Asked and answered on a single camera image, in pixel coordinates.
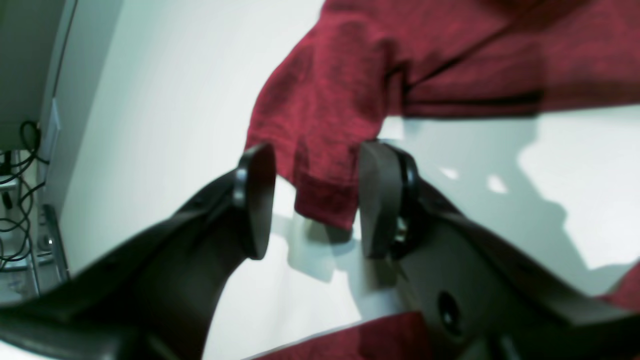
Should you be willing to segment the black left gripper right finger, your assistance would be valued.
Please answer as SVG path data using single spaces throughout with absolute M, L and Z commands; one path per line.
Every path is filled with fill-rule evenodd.
M 632 360 L 639 315 L 582 294 L 423 180 L 414 158 L 359 148 L 362 250 L 409 285 L 436 360 Z

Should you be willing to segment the black curved left gripper left finger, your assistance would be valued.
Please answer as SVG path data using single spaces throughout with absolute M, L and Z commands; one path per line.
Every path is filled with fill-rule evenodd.
M 169 218 L 64 284 L 1 308 L 1 342 L 53 360 L 200 360 L 226 282 L 265 257 L 275 150 L 261 143 Z

